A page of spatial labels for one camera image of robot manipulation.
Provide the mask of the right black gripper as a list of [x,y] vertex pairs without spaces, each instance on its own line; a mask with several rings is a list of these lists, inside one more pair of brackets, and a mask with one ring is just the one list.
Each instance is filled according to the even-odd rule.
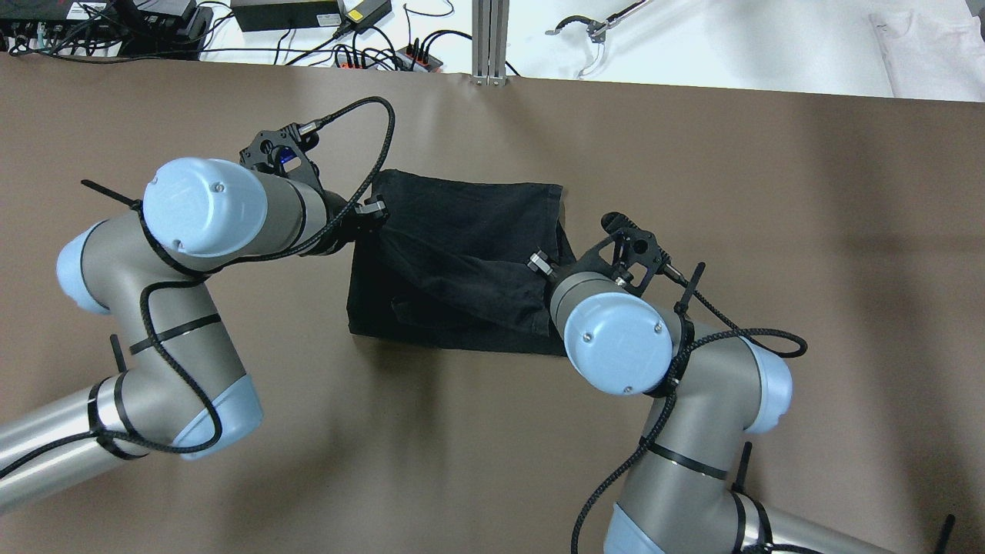
[[[668,276],[669,255],[653,232],[641,229],[622,212],[606,213],[600,223],[606,237],[571,266],[570,274],[597,273],[636,297],[643,295],[654,276]],[[555,260],[542,250],[532,253],[527,266],[548,282],[557,280]]]

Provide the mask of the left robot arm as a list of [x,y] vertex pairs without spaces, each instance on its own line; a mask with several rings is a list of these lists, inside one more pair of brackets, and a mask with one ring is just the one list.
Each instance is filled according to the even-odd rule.
[[2,427],[2,511],[150,452],[194,460],[254,431],[263,412],[207,289],[236,262],[331,255],[388,217],[380,197],[324,190],[306,158],[318,124],[264,132],[239,162],[166,162],[139,200],[67,243],[65,294],[119,323],[119,370]]

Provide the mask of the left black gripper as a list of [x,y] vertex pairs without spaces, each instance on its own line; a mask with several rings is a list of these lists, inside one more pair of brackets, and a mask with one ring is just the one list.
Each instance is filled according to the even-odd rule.
[[257,134],[239,152],[239,164],[258,173],[274,175],[295,189],[302,205],[302,223],[288,250],[299,255],[334,255],[362,235],[379,230],[389,219],[383,197],[364,203],[328,192],[320,182],[319,169],[309,158],[318,144],[318,123],[289,123]]

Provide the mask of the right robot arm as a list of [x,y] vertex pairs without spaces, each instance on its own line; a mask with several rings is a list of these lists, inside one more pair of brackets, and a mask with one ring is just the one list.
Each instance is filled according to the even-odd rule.
[[752,445],[788,411],[787,360],[808,350],[780,329],[721,331],[696,324],[692,301],[707,304],[705,264],[686,276],[650,231],[619,212],[577,262],[532,253],[546,280],[546,306],[566,357],[595,389],[653,400],[638,444],[582,505],[570,536],[620,477],[605,553],[880,553],[856,537],[766,507],[746,491]]

